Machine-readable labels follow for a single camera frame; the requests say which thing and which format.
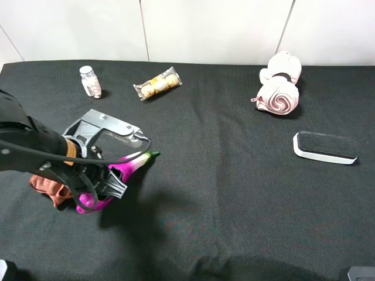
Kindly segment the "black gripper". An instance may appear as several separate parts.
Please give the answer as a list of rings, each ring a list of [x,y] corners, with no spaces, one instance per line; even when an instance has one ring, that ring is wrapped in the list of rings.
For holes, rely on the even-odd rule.
[[[70,139],[64,138],[55,155],[74,157],[78,160],[100,160],[97,152],[88,152],[87,158],[81,156],[80,147]],[[47,159],[37,170],[37,175],[64,184],[70,190],[93,190],[98,186],[98,195],[121,199],[128,188],[125,183],[106,165],[79,163],[67,160]]]

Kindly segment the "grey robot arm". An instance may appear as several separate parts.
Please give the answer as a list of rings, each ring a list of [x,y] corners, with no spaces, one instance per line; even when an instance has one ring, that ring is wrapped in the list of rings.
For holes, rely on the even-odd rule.
[[[1,92],[1,170],[28,172],[65,185],[74,197],[121,198],[126,185],[95,146],[103,132],[128,142],[134,130],[117,118],[89,110],[64,134],[28,116],[18,100]]]

